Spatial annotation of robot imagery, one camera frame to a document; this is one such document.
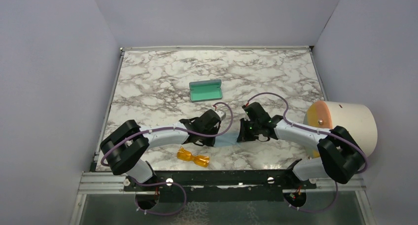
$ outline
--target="open green case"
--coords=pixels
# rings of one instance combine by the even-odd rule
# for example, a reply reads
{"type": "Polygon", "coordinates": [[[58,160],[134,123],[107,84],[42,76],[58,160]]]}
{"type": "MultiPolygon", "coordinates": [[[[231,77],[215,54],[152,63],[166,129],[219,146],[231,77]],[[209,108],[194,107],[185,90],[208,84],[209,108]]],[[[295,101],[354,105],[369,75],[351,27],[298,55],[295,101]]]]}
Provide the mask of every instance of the open green case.
{"type": "Polygon", "coordinates": [[[222,99],[222,80],[204,80],[190,82],[190,100],[192,103],[222,99]]]}

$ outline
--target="marble tabletop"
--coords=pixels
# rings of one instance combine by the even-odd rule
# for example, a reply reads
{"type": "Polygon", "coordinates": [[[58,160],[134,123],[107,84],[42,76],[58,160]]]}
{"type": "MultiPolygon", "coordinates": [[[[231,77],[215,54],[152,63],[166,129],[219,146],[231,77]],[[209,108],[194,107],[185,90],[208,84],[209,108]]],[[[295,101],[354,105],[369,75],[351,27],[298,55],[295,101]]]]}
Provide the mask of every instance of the marble tabletop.
{"type": "MultiPolygon", "coordinates": [[[[200,116],[217,101],[190,102],[189,83],[221,79],[222,101],[233,109],[234,123],[229,137],[238,135],[239,119],[245,116],[241,106],[260,92],[274,92],[285,97],[290,110],[287,117],[303,122],[306,110],[323,94],[310,52],[305,50],[164,50],[126,51],[117,81],[104,137],[120,124],[134,119],[139,125],[158,126],[183,118],[200,116]]],[[[282,114],[284,104],[275,96],[255,99],[273,116],[282,114]]],[[[228,112],[226,107],[219,110],[228,112]]],[[[221,125],[226,128],[230,116],[221,125]]],[[[177,159],[180,145],[148,150],[142,160],[154,170],[248,170],[283,169],[298,158],[306,158],[303,147],[282,140],[269,142],[228,141],[220,147],[182,145],[193,154],[210,157],[207,168],[177,159]]],[[[97,164],[96,171],[110,171],[97,164]]]]}

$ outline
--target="gray wall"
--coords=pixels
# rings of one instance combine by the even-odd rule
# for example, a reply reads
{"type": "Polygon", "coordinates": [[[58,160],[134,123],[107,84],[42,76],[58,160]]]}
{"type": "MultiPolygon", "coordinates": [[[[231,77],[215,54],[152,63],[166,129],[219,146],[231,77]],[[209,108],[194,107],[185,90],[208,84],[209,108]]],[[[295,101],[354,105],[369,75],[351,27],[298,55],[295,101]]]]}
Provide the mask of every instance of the gray wall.
{"type": "Polygon", "coordinates": [[[329,98],[375,116],[364,177],[379,224],[416,224],[417,46],[417,0],[341,0],[313,52],[329,98]]]}
{"type": "Polygon", "coordinates": [[[0,224],[68,224],[118,53],[94,0],[0,0],[0,224]]]}
{"type": "Polygon", "coordinates": [[[339,0],[96,0],[123,47],[314,45],[339,0]]]}

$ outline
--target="white cylinder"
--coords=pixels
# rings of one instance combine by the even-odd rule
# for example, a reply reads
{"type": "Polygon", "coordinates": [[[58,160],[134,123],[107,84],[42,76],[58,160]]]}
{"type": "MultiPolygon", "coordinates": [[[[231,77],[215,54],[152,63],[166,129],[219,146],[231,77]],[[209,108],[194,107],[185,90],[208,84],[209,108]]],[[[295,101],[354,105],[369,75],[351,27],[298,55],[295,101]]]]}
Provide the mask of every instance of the white cylinder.
{"type": "MultiPolygon", "coordinates": [[[[378,131],[375,119],[365,105],[317,101],[308,109],[304,123],[330,129],[342,126],[367,156],[375,150],[378,131]]],[[[317,152],[308,154],[318,156],[317,152]]]]}

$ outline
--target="orange wrapped candy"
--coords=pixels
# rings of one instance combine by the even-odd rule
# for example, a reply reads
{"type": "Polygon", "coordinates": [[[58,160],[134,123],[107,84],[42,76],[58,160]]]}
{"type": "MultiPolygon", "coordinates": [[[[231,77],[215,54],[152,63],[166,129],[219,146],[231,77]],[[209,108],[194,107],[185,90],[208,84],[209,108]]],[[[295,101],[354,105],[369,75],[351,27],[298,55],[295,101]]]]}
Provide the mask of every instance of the orange wrapped candy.
{"type": "Polygon", "coordinates": [[[193,161],[201,167],[207,167],[209,165],[209,157],[203,155],[193,156],[191,152],[185,150],[183,147],[180,147],[178,150],[177,158],[184,161],[193,161]]]}

